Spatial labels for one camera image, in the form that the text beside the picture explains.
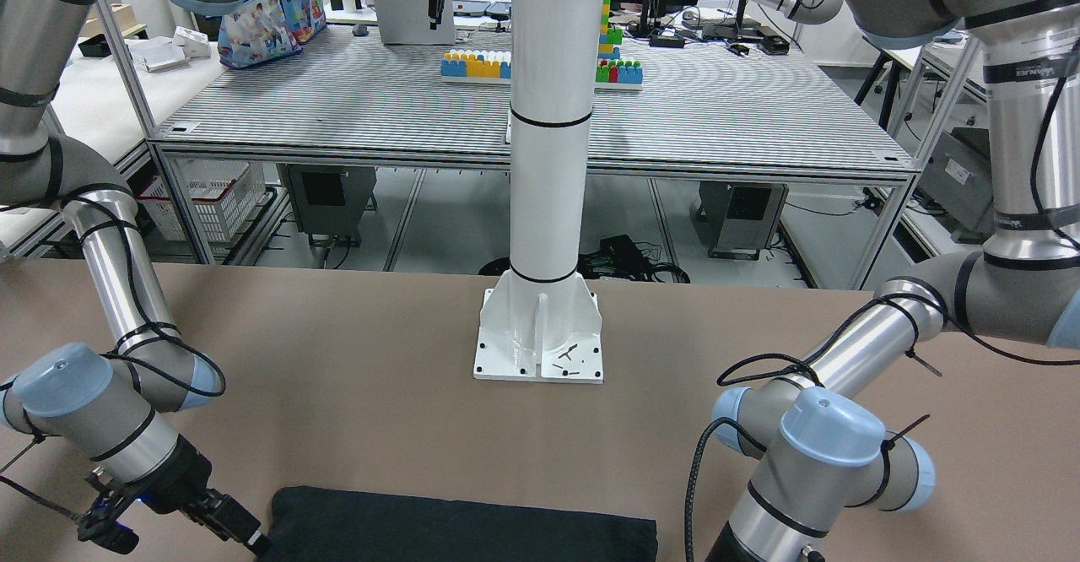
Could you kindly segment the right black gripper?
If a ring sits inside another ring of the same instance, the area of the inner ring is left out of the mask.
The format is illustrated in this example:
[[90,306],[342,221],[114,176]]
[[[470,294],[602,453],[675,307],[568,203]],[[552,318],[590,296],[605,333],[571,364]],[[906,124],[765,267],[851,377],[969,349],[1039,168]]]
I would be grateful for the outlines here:
[[235,540],[256,558],[273,543],[260,532],[260,521],[235,498],[208,487],[212,463],[184,436],[165,461],[143,481],[139,499],[159,516],[180,511],[221,540]]

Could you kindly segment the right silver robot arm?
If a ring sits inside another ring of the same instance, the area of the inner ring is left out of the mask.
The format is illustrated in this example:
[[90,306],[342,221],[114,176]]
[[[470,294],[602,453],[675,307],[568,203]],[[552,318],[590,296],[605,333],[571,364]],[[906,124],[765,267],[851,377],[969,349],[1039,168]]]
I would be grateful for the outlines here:
[[[65,516],[78,539],[129,554],[138,535],[121,517],[135,505],[184,516],[216,538],[262,557],[271,546],[257,516],[212,489],[212,463],[168,422],[226,392],[222,370],[183,339],[138,227],[127,179],[100,151],[51,130],[78,34],[98,0],[3,0],[3,209],[58,213],[76,235],[86,294],[95,294],[111,346],[58,342],[3,382],[3,426],[57,439],[86,461],[94,497],[85,511],[24,489]],[[245,0],[172,0],[221,15]]]

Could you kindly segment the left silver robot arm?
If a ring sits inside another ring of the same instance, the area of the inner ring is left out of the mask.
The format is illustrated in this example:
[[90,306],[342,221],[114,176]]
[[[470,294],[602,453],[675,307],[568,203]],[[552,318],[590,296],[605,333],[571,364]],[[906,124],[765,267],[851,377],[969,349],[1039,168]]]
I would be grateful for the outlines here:
[[[772,0],[754,0],[767,3]],[[984,51],[994,231],[978,251],[922,263],[802,359],[751,388],[726,370],[712,424],[759,465],[710,561],[818,561],[845,508],[914,511],[933,461],[853,397],[939,332],[1077,347],[1077,0],[775,0],[815,24],[847,3],[875,46],[922,44],[963,26]]]

